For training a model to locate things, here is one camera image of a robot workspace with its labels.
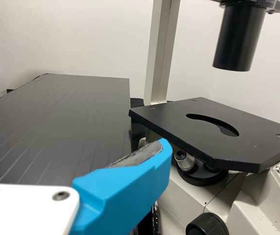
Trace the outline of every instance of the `grooved black plate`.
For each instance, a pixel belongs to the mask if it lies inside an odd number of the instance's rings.
[[[212,167],[258,173],[280,161],[279,123],[209,99],[133,108],[129,116]]]
[[[129,81],[44,74],[0,98],[0,183],[71,185],[131,152]]]

